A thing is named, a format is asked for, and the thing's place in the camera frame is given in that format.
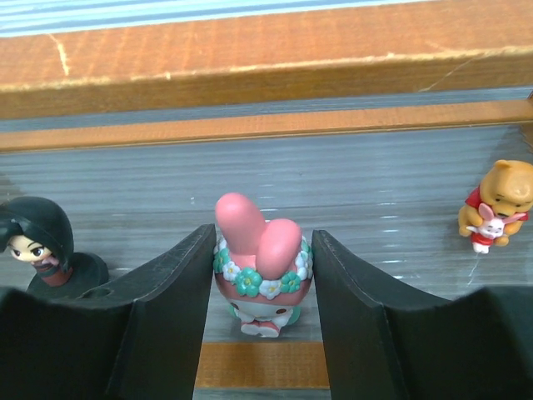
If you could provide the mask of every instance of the black hair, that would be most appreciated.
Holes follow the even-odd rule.
[[[67,214],[44,197],[23,196],[0,204],[0,253],[13,236],[24,235],[48,248],[64,271],[74,252],[74,237]]]

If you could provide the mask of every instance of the teal flower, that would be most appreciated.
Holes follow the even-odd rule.
[[[300,288],[301,279],[296,272],[287,272],[281,278],[281,292],[282,293],[294,293]]]
[[[241,296],[250,296],[251,298],[254,298],[259,294],[259,286],[262,282],[263,278],[261,275],[250,267],[244,268],[235,277],[237,293]]]
[[[223,248],[220,252],[215,254],[215,261],[213,262],[213,269],[215,273],[221,273],[222,267],[230,262],[230,251],[226,248]]]
[[[301,241],[301,250],[306,253],[311,251],[311,248],[309,247],[305,239]]]

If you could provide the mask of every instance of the pink bunny ear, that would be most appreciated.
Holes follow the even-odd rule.
[[[230,252],[255,255],[267,227],[259,208],[240,193],[227,193],[215,206],[215,218]]]
[[[494,213],[492,212],[492,208],[490,206],[487,206],[484,203],[480,204],[477,211],[479,212],[481,217],[485,219],[486,221],[490,221],[492,218],[494,218]]]
[[[503,220],[503,223],[513,223],[514,221],[518,221],[520,218],[524,217],[526,215],[525,212],[515,212],[514,215],[511,215],[510,217],[507,217]]]
[[[270,221],[257,250],[256,270],[265,279],[279,279],[293,266],[300,246],[301,229],[294,221]]]

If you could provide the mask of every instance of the black round base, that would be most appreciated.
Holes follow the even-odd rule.
[[[75,252],[70,265],[72,275],[64,285],[48,286],[36,275],[27,287],[27,292],[38,298],[79,298],[87,290],[109,280],[107,264],[96,254]]]

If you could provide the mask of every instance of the doll eye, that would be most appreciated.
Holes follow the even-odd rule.
[[[32,254],[33,254],[35,257],[41,257],[41,256],[44,254],[44,248],[42,248],[42,247],[34,248],[34,249],[32,250]]]

